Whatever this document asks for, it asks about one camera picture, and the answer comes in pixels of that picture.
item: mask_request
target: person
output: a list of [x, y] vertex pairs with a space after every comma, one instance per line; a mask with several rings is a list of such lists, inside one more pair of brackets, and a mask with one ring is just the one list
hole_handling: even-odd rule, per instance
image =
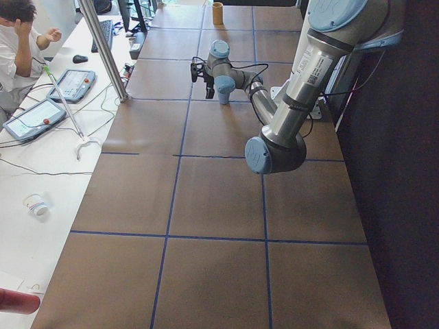
[[62, 36], [57, 27], [39, 34], [35, 16], [32, 0], [0, 0], [0, 84], [16, 107], [43, 72], [41, 51]]

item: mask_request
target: table surface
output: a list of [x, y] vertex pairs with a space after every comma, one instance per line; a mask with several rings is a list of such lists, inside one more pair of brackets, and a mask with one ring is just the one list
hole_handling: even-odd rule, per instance
[[[120, 21], [118, 16], [101, 16], [99, 19]], [[100, 55], [91, 53], [91, 43], [91, 34], [82, 19], [49, 67], [55, 77], [60, 77], [65, 69], [96, 73], [95, 83], [88, 94], [81, 102], [71, 104], [70, 108], [83, 133], [91, 134], [103, 143], [117, 112], [119, 99], [110, 85]], [[128, 50], [124, 33], [113, 38], [112, 54], [118, 69], [122, 69], [125, 63], [132, 64]], [[87, 56], [88, 62], [74, 64], [72, 58], [76, 54]], [[50, 86], [42, 85], [48, 83], [49, 77], [43, 74], [29, 93], [31, 98], [27, 97], [21, 106], [29, 108], [36, 101], [43, 100]], [[40, 293], [41, 296], [47, 289], [84, 196], [91, 177], [89, 173], [93, 172], [101, 152], [101, 146], [90, 144], [81, 148], [78, 161], [75, 148], [82, 139], [71, 130], [74, 126], [70, 118], [56, 127], [24, 145], [14, 141], [6, 130], [0, 133], [0, 159], [38, 173], [77, 173], [36, 175], [0, 161], [0, 287]], [[43, 216], [33, 215], [23, 205], [23, 200], [31, 194], [41, 195], [49, 205], [49, 211]], [[0, 327], [30, 328], [34, 316], [0, 313]]]

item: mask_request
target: red object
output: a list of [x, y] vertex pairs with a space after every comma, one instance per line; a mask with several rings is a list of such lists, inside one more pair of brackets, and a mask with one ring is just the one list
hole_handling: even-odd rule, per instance
[[40, 298], [0, 288], [0, 312], [31, 314], [40, 307]]

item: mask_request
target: blue joint cap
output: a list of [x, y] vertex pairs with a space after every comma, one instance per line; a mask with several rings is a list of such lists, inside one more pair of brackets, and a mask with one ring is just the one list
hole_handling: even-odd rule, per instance
[[213, 83], [216, 85], [217, 92], [220, 94], [230, 94], [236, 87], [234, 79], [228, 75], [218, 75], [213, 79]]
[[261, 137], [252, 137], [246, 144], [246, 162], [254, 173], [271, 173], [272, 157]]
[[227, 58], [230, 54], [230, 47], [226, 41], [215, 40], [212, 42], [210, 53], [216, 58]]
[[319, 0], [308, 7], [309, 24], [318, 32], [332, 32], [350, 23], [368, 0]]

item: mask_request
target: metal pole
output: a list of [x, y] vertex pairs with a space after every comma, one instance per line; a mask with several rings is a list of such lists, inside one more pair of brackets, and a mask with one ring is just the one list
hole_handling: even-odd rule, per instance
[[101, 56], [102, 62], [107, 70], [107, 74], [110, 77], [112, 85], [115, 87], [119, 100], [123, 103], [127, 98], [128, 94], [126, 92], [125, 86], [117, 70], [115, 60], [111, 55], [110, 47], [108, 46], [104, 33], [101, 30], [101, 25], [99, 24], [99, 19], [97, 18], [95, 6], [92, 0], [78, 0], [81, 7], [81, 13], [84, 15], [85, 21], [87, 22], [88, 29], [96, 42], [97, 50]]
[[76, 119], [73, 117], [73, 113], [70, 109], [70, 106], [67, 104], [66, 99], [64, 98], [64, 94], [62, 93], [62, 90], [60, 89], [60, 87], [58, 86], [58, 83], [56, 82], [56, 79], [54, 77], [54, 75], [51, 73], [49, 67], [47, 65], [44, 66], [44, 71], [46, 71], [47, 75], [50, 78], [50, 81], [52, 81], [52, 84], [54, 85], [56, 92], [59, 94], [60, 98], [61, 98], [61, 102], [64, 105], [64, 108], [66, 109], [67, 114], [69, 115], [71, 121], [73, 122], [73, 125], [76, 128], [76, 131], [78, 132], [78, 135], [80, 135], [80, 137], [82, 139], [84, 139], [84, 133], [82, 132], [80, 126], [78, 125], [78, 123], [76, 122]]

